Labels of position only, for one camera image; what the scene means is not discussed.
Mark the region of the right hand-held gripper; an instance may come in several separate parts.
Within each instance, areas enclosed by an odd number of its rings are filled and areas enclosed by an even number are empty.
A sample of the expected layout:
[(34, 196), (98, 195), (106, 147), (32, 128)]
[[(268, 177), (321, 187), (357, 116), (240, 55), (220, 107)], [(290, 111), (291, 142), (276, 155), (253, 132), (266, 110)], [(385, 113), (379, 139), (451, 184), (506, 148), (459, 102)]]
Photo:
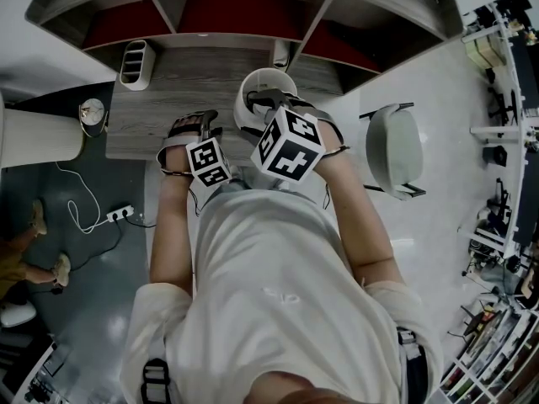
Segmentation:
[(286, 182), (303, 181), (326, 152), (318, 119), (293, 110), (279, 89), (255, 93), (248, 103), (268, 109), (265, 129), (251, 155), (255, 167)]

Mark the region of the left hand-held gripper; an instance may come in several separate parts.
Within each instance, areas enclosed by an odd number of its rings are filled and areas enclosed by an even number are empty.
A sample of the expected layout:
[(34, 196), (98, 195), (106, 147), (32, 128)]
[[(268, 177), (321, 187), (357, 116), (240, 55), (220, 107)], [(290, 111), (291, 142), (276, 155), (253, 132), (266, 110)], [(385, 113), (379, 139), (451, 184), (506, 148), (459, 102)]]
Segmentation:
[(228, 160), (219, 142), (222, 128), (211, 129), (211, 122), (217, 115), (213, 109), (204, 112), (200, 134), (186, 147), (193, 177), (207, 188), (227, 183), (232, 177)]

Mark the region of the person's right forearm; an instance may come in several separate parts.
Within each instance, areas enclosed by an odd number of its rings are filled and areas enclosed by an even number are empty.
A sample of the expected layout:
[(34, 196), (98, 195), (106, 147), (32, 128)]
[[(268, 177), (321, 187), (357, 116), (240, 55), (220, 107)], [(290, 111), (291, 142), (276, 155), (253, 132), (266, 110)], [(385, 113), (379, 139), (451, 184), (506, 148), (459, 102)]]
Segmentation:
[(315, 167), (328, 185), (340, 238), (355, 280), (370, 285), (402, 284), (387, 230), (351, 160), (340, 153)]

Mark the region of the person's left forearm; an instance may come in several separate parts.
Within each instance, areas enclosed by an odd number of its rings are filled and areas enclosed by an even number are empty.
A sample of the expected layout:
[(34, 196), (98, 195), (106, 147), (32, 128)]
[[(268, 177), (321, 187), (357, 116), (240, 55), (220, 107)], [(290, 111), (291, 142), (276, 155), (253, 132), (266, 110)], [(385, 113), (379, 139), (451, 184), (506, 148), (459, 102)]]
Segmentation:
[(193, 267), (188, 229), (191, 179), (166, 176), (159, 193), (152, 242), (150, 282), (172, 284), (193, 294)]

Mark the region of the wooden desk with shelves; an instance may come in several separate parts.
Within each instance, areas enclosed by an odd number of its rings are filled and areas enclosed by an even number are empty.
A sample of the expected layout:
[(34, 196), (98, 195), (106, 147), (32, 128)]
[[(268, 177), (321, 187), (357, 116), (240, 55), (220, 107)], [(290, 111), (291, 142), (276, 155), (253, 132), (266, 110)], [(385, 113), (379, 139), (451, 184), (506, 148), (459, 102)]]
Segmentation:
[[(463, 31), (456, 0), (32, 0), (26, 17), (114, 72), (106, 155), (138, 160), (180, 115), (216, 109), (227, 155), (246, 162), (232, 106), (250, 72), (273, 67), (276, 40), (301, 96), (342, 96)], [(156, 53), (141, 91), (120, 83), (134, 40)]]

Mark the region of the white desk organizer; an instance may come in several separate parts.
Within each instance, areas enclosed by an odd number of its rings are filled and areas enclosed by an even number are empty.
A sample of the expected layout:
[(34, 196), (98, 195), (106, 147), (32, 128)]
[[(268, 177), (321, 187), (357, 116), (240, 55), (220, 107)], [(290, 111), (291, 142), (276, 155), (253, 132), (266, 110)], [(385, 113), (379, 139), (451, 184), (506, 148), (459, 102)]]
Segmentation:
[(131, 91), (148, 87), (156, 59), (154, 49), (145, 40), (134, 40), (126, 48), (120, 67), (120, 83)]

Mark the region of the person's left hand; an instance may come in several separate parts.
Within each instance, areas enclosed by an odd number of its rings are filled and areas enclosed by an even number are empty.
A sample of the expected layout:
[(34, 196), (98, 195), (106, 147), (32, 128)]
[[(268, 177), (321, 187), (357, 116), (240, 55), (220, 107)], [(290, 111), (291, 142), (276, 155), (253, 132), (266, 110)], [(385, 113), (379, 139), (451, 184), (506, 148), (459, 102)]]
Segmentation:
[(192, 176), (186, 147), (204, 139), (213, 116), (213, 110), (198, 111), (174, 121), (157, 153), (157, 161), (165, 175)]

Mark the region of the person's right hand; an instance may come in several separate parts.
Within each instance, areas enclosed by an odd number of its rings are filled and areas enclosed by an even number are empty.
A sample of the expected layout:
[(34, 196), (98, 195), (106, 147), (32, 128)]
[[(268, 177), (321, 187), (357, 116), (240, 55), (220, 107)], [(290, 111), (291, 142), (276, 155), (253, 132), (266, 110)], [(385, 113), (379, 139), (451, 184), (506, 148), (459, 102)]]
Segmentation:
[(292, 98), (291, 106), (298, 114), (309, 114), (318, 120), (318, 129), (326, 148), (325, 157), (335, 156), (346, 149), (344, 138), (330, 114), (301, 98)]

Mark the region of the cream tall container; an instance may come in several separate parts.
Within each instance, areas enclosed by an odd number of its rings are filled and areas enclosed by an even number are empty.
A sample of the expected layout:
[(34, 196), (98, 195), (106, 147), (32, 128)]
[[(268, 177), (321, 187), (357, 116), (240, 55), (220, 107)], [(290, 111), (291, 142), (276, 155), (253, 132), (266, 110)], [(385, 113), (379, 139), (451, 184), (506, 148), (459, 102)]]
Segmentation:
[(290, 64), (291, 44), (285, 40), (276, 40), (272, 51), (273, 68), (285, 72)]

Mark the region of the white power strip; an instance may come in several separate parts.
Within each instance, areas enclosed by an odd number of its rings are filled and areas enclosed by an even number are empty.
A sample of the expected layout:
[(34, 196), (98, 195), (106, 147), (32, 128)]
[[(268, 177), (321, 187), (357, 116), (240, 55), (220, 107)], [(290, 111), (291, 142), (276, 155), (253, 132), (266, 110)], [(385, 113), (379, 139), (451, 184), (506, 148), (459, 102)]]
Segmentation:
[(126, 219), (134, 214), (135, 210), (132, 205), (125, 205), (119, 209), (112, 210), (106, 215), (107, 221), (110, 223)]

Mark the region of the grey padded chair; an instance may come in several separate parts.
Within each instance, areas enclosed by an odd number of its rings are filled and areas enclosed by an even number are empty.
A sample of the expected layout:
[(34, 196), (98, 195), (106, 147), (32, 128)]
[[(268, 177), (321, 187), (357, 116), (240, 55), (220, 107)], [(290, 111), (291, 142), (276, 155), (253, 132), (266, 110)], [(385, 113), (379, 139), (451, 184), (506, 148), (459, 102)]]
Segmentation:
[(369, 120), (366, 159), (377, 185), (365, 189), (400, 200), (426, 194), (413, 185), (423, 172), (424, 156), (419, 129), (409, 109), (413, 103), (389, 104), (359, 116)]

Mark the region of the person's white shirt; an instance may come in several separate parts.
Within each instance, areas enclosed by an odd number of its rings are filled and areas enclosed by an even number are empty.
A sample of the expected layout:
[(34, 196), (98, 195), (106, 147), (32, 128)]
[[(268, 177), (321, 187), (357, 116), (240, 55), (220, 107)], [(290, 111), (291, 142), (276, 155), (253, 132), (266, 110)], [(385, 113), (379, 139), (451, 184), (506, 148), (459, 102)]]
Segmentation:
[(195, 262), (193, 295), (165, 283), (136, 292), (120, 375), (128, 404), (141, 404), (157, 343), (181, 404), (243, 404), (270, 371), (400, 404), (403, 329), (424, 349), (428, 391), (439, 387), (443, 353), (421, 299), (400, 283), (358, 284), (312, 201), (269, 190), (217, 195), (200, 216)]

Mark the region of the black box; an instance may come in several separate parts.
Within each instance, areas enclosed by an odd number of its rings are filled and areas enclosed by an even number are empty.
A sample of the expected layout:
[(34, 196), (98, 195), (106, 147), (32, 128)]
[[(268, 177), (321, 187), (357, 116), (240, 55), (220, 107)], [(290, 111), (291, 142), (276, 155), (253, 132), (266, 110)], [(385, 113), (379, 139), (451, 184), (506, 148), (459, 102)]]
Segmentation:
[(506, 167), (508, 153), (503, 146), (486, 146), (482, 151), (483, 161), (487, 164), (493, 164)]

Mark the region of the pale green box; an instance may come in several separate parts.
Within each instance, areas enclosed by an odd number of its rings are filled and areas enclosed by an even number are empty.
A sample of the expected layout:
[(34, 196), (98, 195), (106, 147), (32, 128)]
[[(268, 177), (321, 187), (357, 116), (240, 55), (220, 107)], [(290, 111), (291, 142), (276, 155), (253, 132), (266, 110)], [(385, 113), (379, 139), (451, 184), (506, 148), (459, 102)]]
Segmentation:
[(465, 43), (467, 57), (481, 69), (492, 69), (505, 65), (505, 59), (497, 40), (484, 36)]

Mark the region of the black office chair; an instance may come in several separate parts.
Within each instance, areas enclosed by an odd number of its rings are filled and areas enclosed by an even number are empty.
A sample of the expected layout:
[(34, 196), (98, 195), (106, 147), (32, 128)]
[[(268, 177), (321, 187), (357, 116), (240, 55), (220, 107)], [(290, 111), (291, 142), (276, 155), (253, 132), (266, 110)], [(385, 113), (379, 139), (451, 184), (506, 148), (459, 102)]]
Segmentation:
[(497, 93), (493, 87), (488, 87), (488, 92), (493, 95), (494, 100), (496, 104), (498, 105), (498, 109), (495, 110), (494, 112), (489, 112), (488, 117), (492, 119), (493, 117), (499, 116), (502, 126), (506, 126), (509, 123), (511, 124), (515, 123), (516, 125), (518, 125), (517, 100), (516, 100), (515, 91), (514, 90), (511, 91), (511, 94), (510, 94), (511, 103), (509, 106), (505, 104), (504, 95), (502, 93)]
[(496, 189), (494, 197), (488, 199), (488, 222), (492, 226), (507, 226), (509, 222), (505, 221), (510, 218), (512, 209), (510, 207), (510, 193), (504, 188), (504, 183), (501, 178), (496, 178)]

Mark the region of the white office chair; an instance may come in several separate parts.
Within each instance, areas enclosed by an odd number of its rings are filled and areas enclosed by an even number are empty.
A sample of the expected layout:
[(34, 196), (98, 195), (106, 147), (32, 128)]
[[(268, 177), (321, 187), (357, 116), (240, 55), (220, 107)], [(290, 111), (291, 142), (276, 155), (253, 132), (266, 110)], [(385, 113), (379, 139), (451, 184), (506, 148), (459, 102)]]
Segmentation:
[(33, 320), (37, 312), (35, 307), (26, 301), (23, 305), (10, 302), (0, 303), (0, 327), (17, 327)]

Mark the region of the long white workbench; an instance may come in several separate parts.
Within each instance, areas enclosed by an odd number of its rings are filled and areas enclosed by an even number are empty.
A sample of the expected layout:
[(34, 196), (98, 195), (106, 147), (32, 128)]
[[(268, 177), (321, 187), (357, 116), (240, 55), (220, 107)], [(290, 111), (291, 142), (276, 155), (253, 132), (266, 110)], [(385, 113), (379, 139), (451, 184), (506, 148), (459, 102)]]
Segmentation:
[(507, 106), (511, 91), (517, 100), (517, 122), (502, 126), (500, 117), (470, 129), (486, 146), (503, 146), (508, 153), (506, 167), (487, 164), (501, 178), (510, 193), (512, 214), (507, 226), (488, 222), (487, 202), (473, 231), (459, 232), (473, 246), (485, 247), (502, 259), (512, 258), (532, 243), (539, 229), (539, 31), (531, 26), (528, 0), (495, 0), (472, 11), (475, 21), (468, 25), (462, 43), (489, 36), (497, 40), (505, 65), (486, 69), (488, 87), (504, 95)]

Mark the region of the white shelf unit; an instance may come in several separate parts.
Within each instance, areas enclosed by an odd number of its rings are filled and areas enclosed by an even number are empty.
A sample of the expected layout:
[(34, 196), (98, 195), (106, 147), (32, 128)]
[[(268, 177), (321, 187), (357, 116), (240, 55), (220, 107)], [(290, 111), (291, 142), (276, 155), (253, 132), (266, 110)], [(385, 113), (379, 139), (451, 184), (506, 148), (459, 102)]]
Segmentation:
[(465, 348), (442, 378), (443, 397), (450, 404), (509, 404), (539, 356), (539, 312), (483, 311), (463, 337)]

